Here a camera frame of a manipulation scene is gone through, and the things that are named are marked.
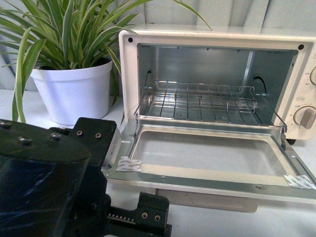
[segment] oven door hinge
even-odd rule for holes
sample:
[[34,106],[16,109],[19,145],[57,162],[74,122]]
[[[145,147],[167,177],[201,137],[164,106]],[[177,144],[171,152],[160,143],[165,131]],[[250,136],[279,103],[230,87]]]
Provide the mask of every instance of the oven door hinge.
[[283,150],[286,151],[286,144],[285,144],[286,137],[285,137],[285,132],[286,132],[286,127],[282,127],[282,130],[281,130],[281,147],[283,148]]

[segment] white label sticker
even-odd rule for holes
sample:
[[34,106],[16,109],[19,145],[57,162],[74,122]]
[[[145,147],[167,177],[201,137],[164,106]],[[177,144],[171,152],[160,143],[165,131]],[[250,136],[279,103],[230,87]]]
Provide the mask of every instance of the white label sticker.
[[140,172],[141,163],[142,161],[139,159],[130,159],[129,157],[121,157],[118,161],[118,167],[116,171]]
[[291,187],[296,187],[300,189],[315,189],[315,184],[312,183],[311,180],[306,175],[293,176],[293,175],[285,175],[285,180],[288,185]]

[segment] wire rack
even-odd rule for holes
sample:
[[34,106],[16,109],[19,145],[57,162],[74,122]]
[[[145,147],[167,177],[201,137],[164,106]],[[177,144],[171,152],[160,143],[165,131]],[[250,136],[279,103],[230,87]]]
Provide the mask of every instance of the wire rack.
[[147,87],[135,112],[143,117],[278,126],[282,122],[254,87],[155,81]]

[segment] spider plant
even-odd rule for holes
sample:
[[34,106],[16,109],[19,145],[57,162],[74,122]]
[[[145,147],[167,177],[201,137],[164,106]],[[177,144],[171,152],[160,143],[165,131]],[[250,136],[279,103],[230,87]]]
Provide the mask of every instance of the spider plant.
[[[82,69],[110,57],[120,73],[117,33],[122,29],[132,31],[128,25],[138,14],[122,16],[152,0],[126,0],[114,9],[111,4],[116,0],[20,0],[26,11],[4,1],[12,9],[0,7],[0,34],[10,41],[0,43],[18,50],[12,52],[17,54],[12,120],[20,117],[25,122],[22,97],[35,64],[52,70]],[[189,5],[172,1],[203,20]],[[114,81],[116,97],[119,86]]]

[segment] screw hole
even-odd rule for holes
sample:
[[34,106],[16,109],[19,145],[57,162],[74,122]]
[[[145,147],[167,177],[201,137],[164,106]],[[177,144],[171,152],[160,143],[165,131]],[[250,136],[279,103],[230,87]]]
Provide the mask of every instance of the screw hole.
[[160,221],[160,216],[159,215],[155,216],[155,221],[157,221],[157,222]]
[[146,219],[148,217],[148,213],[147,212],[144,212],[143,214],[142,214],[142,218],[143,219]]

